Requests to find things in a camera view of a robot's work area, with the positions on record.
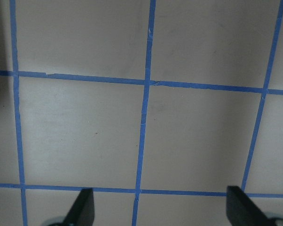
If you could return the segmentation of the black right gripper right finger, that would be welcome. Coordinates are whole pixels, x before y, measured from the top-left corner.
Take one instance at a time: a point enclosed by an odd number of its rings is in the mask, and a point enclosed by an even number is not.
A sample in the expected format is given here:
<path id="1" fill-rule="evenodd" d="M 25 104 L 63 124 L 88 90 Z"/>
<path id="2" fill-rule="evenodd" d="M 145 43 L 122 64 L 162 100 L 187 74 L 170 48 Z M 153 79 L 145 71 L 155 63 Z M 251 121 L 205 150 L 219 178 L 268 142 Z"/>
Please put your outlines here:
<path id="1" fill-rule="evenodd" d="M 238 186 L 228 186 L 226 215 L 232 226 L 279 226 L 279 218 L 268 218 Z"/>

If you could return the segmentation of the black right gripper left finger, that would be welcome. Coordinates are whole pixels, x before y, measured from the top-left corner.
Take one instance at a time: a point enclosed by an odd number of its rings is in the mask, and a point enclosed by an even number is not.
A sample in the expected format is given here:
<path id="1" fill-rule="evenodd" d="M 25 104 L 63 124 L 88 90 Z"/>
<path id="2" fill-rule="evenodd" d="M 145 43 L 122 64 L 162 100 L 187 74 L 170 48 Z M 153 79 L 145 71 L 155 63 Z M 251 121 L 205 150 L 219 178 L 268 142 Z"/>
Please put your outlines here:
<path id="1" fill-rule="evenodd" d="M 63 226 L 92 226 L 95 218 L 92 188 L 82 189 L 63 220 Z"/>

